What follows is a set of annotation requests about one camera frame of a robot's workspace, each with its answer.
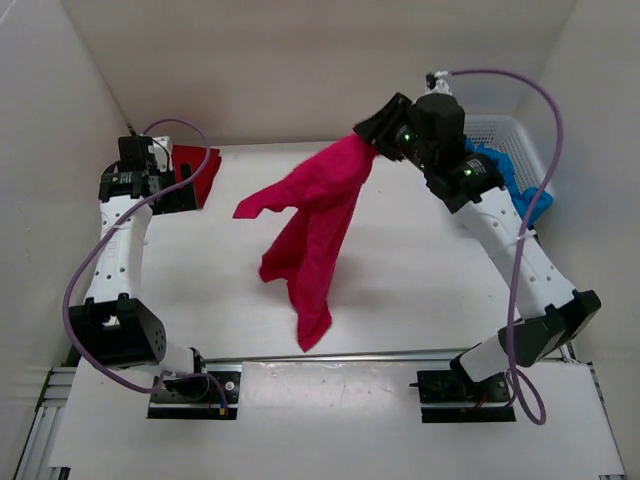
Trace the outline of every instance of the cable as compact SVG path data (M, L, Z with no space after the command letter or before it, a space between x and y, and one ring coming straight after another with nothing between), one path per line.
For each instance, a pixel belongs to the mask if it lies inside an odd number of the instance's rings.
M487 401L487 398L489 398L489 394L487 392L484 392L478 403L471 407L471 411L478 410L482 405L484 405L484 402Z
M510 370L506 370L504 372L504 378L507 381L507 383L509 384L509 387L511 387L511 390L513 391L513 382L511 381L511 371ZM511 395L511 398L509 398L509 401L507 402L507 404L504 407L505 408L509 408L510 406L512 406L516 402L516 399L517 399L517 396L514 393L513 395Z
M73 331L73 327L71 326L71 318L69 316L69 306L71 304L71 294L73 293L74 287L78 283L78 279L80 278L82 273L87 269L87 267L91 264L93 259L98 256L100 251L109 242L109 240L111 240L113 235L118 231L118 227L120 227L120 225L122 225L124 222L126 222L127 219L129 217L131 217L131 215L133 215L136 211L138 211L143 206L150 204L154 200L157 200L158 198L162 197L163 195L166 195L167 193L170 193L170 192L173 192L175 190L178 190L178 189L184 187L185 185L188 185L189 183L193 182L195 180L195 178L204 171L205 167L207 166L207 163L209 163L209 158L211 157L211 144L209 143L209 139L207 138L207 136L198 127L196 127L191 122L188 122L187 120L181 120L179 118L165 118L165 119L162 119L162 120L158 120L157 122L154 122L151 125L149 125L145 129L144 134L147 134L147 132L149 132L151 129L155 128L158 125L161 125L161 124L164 124L164 123L169 123L169 122L181 123L182 125L186 125L188 127L191 127L193 130L195 130L200 135L200 137L204 141L204 144L206 145L206 153L204 155L204 159L203 159L202 163L196 169L196 171L193 172L193 174L190 177L185 178L181 182L178 182L178 183L176 183L174 185L171 185L171 186L169 186L167 188L164 188L164 189L154 193L153 195L150 195L149 197L143 198L138 203L136 203L133 207L131 207L129 210L127 210L123 215L121 215L118 218L118 220L113 224L113 226L107 231L107 233L105 233L104 237L102 237L100 239L100 241L96 244L96 246L93 248L93 250L91 250L91 252L89 252L89 255L87 255L87 258L85 258L82 261L80 266L74 272L73 276L71 277L71 280L69 280L69 284L67 285L67 288L66 288L66 290L64 292L64 297L62 299L62 319L64 321L64 329L66 330L67 335L71 339L71 343L73 343L73 346L76 348L78 353L80 353L80 355L82 355L89 362L89 364L93 368L95 368L96 370L98 370L99 372L101 372L103 375L107 376L108 378L110 378L114 382L122 385L123 387L129 388L129 389L133 390L134 392L145 393L145 394L151 394L151 393L156 392L159 389L161 389L162 388L162 381L158 381L158 383L154 387L151 387L151 388L141 387L140 385L136 385L135 383L132 383L129 380L126 380L125 378L122 378L121 376L117 375L116 373L112 372L107 367L102 365L93 355L91 355L91 353L89 353L89 351L84 347L84 345L82 345L82 343L80 342L80 340L76 336L75 332ZM220 392L220 399L221 399L220 400L220 406L221 406L221 409L226 409L227 408L227 398L225 396L224 389L222 388L222 385L220 385L220 382L218 382L218 379L215 378L210 373L208 373L208 372L197 372L197 373L190 373L190 374L176 374L176 376L178 378L195 378L195 377L206 377L206 378L208 378L209 380L211 380L211 382L213 382L213 384L216 386L216 388Z
M529 204L529 208L527 208L524 217L522 218L522 224L520 225L520 230L518 232L518 240L516 242L516 254L513 261L513 271L511 274L511 289L509 291L509 305L507 307L507 357L509 358L509 370L511 372L516 372L515 375L512 375L511 384L514 392L514 396L520 402L522 406L522 410L527 415L529 420L531 420L536 425L544 425L547 421L547 411L544 406L544 402L542 401L542 397L538 390L534 387L533 383L527 376L518 370L518 366L516 364L516 355L515 355L515 311L516 311L516 298L518 294L518 283L519 283L519 274L520 274L520 265L522 264L522 254L524 251L524 240L525 233L527 231L527 225L529 225L529 220L531 215L533 214L533 209L535 208L538 200L544 193L545 188L549 184L551 177L556 171L558 167L558 163L560 162L560 153L562 152L562 143L564 141L564 125L562 122L562 115L560 114L560 108L558 107L558 103L554 100L549 92L547 92L539 83L536 81L526 77L525 75L521 75L519 73L511 72L508 70L501 70L497 68L476 68L476 69L468 69L468 70L454 70L448 72L449 75L458 76L458 75L474 75L474 74L492 74L492 75L502 75L505 77L514 78L523 83L526 83L531 88L536 90L542 97L546 100L547 104L551 108L553 112L553 117L556 122L556 147L553 152L553 158L551 160L551 164L549 165L549 169L547 170L542 183L536 190L535 195L531 199L531 203ZM538 408L540 410L540 416L536 417L534 413L529 408L526 399L524 398L524 393L522 391L522 387L520 386L519 378L527 384L531 393L533 394Z
M116 167L118 166L118 162L113 162L111 165L109 165L107 168L104 169L104 172L102 172L102 174L106 174L106 173L113 173L116 171Z
M207 377L206 388L204 390L204 393L202 395L200 395L199 397L193 398L193 397L188 397L186 395L180 394L179 392L178 393L182 396L182 398L188 400L189 402L197 403L197 402L201 401L204 397L209 395L209 390L211 390L211 379Z

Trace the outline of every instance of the white plastic basket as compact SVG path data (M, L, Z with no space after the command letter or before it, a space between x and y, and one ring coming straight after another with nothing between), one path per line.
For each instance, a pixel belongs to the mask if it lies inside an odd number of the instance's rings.
M482 143L509 155L521 191L540 185L546 168L526 130L515 118L508 115L467 115L464 130L475 145ZM551 184L546 191L553 195Z

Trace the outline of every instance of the fabric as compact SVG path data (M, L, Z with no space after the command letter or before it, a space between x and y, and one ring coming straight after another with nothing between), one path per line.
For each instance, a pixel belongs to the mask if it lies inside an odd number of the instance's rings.
M375 148L351 134L298 165L283 180L246 198L234 218L256 218L263 209L298 211L262 257L260 278L287 281L298 313L298 344L312 348L331 326L327 296L340 247Z
M524 192L520 192L520 188L518 188L518 184L516 183L516 171L513 167L513 162L511 161L511 158L508 154L499 152L498 150L494 150L492 148L487 148L483 144L476 146L468 138L466 148L467 150L486 155L491 159L491 161L493 161L494 165L504 178L505 186L509 191L509 195L511 195L511 202L515 207L516 212L518 212L520 218L524 217L524 214L527 212L529 205L531 205L531 200L533 200L533 196L536 194L536 190L538 189L529 187ZM542 196L538 200L538 203L533 208L533 213L531 214L531 218L529 219L528 226L533 226L533 224L540 218L540 216L544 212L547 211L552 203L553 197L551 196L551 194L543 192Z
M171 161L173 162L173 169L176 173L176 181L181 182L184 180L182 177L181 166L189 165L191 167L191 173L196 169L204 160L204 154L206 149L202 147L189 147L185 145L174 145L171 152ZM193 188L196 192L196 202L198 208L204 207L211 186L213 185L213 179L220 170L220 150L215 148L211 149L211 157L209 163L205 167L204 171L196 177L193 182Z

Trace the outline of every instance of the black mounting bracket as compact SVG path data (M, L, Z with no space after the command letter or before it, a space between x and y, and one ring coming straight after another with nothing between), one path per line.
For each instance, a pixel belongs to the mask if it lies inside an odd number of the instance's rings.
M180 173L182 178L189 178L191 176L191 166L181 165ZM158 173L159 188L165 189L176 183L175 172L159 172ZM188 212L190 210L197 210L198 202L196 200L196 192L193 183L169 192L159 198L153 205L154 215L163 215L166 213L176 212Z
M515 422L509 388L500 373L465 385L451 370L422 370L411 384L420 394L422 423Z
M220 393L210 385L197 396L185 396L169 389L152 393L149 397L147 418L183 420L235 420L238 417L241 371L209 370L222 388L227 399L227 411L220 414Z

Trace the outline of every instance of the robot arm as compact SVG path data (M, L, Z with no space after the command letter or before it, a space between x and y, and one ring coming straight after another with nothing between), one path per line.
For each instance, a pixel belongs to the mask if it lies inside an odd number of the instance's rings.
M176 182L168 137L132 135L120 138L118 146L118 171L105 172L100 182L102 236L141 197ZM152 216L195 208L191 185L176 190L137 210L100 252L83 304L72 306L69 313L78 339L103 365L136 368L156 375L165 371L177 375L202 371L203 360L197 350L172 343L162 322L140 300L142 253ZM201 380L173 383L199 388L195 384Z
M398 93L354 131L393 161L409 160L429 190L469 228L510 285L521 224L504 179L485 155L465 150L465 112L448 85L427 76L415 102ZM516 363L528 367L575 337L600 308L593 291L578 292L546 256L530 230L519 273ZM473 388L508 369L506 329L451 362Z

